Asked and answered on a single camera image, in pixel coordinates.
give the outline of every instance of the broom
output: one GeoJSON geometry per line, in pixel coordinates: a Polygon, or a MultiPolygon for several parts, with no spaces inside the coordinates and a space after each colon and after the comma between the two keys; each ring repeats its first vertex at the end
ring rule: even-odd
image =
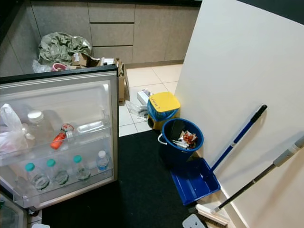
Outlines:
{"type": "Polygon", "coordinates": [[[224,206],[229,204],[233,201],[236,197],[240,196],[244,191],[249,189],[255,183],[257,183],[260,179],[266,176],[270,171],[272,171],[275,167],[279,167],[283,165],[288,159],[295,155],[299,150],[304,147],[304,136],[296,141],[289,149],[287,149],[284,153],[282,153],[277,159],[273,161],[273,163],[262,171],[259,175],[257,175],[252,181],[242,187],[239,191],[234,193],[231,197],[229,197],[225,202],[220,204],[218,207],[214,209],[209,209],[204,207],[200,204],[196,205],[196,209],[198,210],[199,214],[206,218],[206,221],[218,226],[218,227],[225,227],[229,223],[229,219],[217,213],[220,211],[224,206]]]}

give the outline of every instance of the gray cabinet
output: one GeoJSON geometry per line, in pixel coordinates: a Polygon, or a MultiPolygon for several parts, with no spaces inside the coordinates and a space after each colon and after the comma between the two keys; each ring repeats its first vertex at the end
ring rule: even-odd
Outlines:
{"type": "Polygon", "coordinates": [[[52,32],[65,32],[72,36],[84,37],[92,43],[86,2],[31,3],[41,36],[52,32]]]}
{"type": "Polygon", "coordinates": [[[95,57],[124,63],[183,60],[199,7],[25,1],[0,46],[0,77],[33,73],[42,36],[86,38],[95,57]]]}
{"type": "Polygon", "coordinates": [[[133,44],[133,24],[91,24],[93,46],[133,44]]]}
{"type": "Polygon", "coordinates": [[[164,60],[172,19],[171,6],[136,5],[133,63],[164,60]]]}
{"type": "Polygon", "coordinates": [[[135,5],[88,3],[90,22],[134,22],[135,5]]]}
{"type": "Polygon", "coordinates": [[[199,7],[136,5],[133,63],[184,59],[199,7]]]}
{"type": "Polygon", "coordinates": [[[177,7],[174,10],[164,60],[185,58],[198,13],[197,7],[177,7]]]}

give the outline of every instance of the yellow trash bin lid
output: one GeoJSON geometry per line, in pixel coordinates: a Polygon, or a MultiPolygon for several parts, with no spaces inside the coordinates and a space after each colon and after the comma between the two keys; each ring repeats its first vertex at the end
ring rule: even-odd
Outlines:
{"type": "Polygon", "coordinates": [[[153,108],[159,113],[172,111],[181,107],[179,101],[170,92],[153,94],[149,97],[149,100],[153,108]]]}

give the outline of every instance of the blue dustpan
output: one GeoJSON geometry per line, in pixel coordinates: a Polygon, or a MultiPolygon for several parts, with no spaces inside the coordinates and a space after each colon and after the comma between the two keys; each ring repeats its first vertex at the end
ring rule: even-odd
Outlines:
{"type": "Polygon", "coordinates": [[[220,190],[216,176],[203,158],[171,169],[171,175],[184,206],[220,190]]]}
{"type": "Polygon", "coordinates": [[[180,167],[171,169],[171,175],[180,198],[184,205],[188,205],[202,197],[210,195],[220,190],[219,182],[213,171],[230,153],[233,147],[241,140],[251,126],[259,119],[267,109],[267,105],[262,105],[253,115],[243,130],[237,135],[233,143],[224,151],[221,157],[215,162],[212,168],[209,167],[203,158],[186,162],[180,167]]]}

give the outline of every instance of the bin handle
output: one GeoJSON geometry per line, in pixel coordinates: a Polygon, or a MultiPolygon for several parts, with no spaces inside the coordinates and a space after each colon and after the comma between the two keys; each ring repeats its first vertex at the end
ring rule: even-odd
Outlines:
{"type": "Polygon", "coordinates": [[[162,142],[161,141],[161,137],[162,137],[162,133],[158,136],[157,140],[159,141],[159,143],[163,144],[163,145],[168,145],[167,142],[162,142]]]}

